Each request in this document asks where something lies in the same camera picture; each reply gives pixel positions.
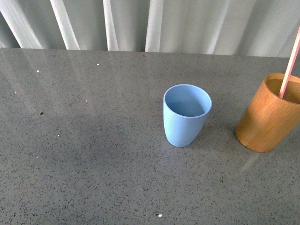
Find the white curtain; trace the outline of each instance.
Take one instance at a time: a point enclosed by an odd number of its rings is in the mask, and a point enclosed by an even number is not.
[[[289,57],[300,0],[0,0],[0,47]]]

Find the wooden cup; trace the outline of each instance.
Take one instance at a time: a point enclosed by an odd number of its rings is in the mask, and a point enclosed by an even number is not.
[[[267,75],[240,119],[235,134],[247,148],[271,151],[300,122],[300,78],[289,79],[283,99],[284,74]]]

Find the granite countertop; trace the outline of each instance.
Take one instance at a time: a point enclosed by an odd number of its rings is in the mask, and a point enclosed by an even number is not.
[[[287,63],[0,49],[0,224],[298,224],[300,127],[269,153],[234,135],[264,76]],[[163,94],[179,83],[213,101],[185,148],[163,127]]]

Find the light blue plastic cup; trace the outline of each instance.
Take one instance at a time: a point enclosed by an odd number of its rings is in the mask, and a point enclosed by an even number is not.
[[[191,84],[170,87],[164,94],[164,127],[170,144],[186,147],[199,134],[212,101],[208,93]]]

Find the pink straw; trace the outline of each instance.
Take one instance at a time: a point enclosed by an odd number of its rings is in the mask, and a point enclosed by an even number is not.
[[[294,47],[292,48],[292,53],[291,53],[291,56],[290,56],[289,63],[287,64],[285,77],[283,78],[282,85],[281,85],[281,88],[280,88],[280,92],[279,92],[279,97],[280,98],[283,98],[283,95],[285,94],[285,89],[286,89],[286,86],[287,86],[287,82],[289,81],[289,78],[290,78],[295,60],[297,58],[299,47],[300,47],[300,27],[299,27],[299,30],[298,30],[298,33],[297,33],[297,36],[296,36]]]

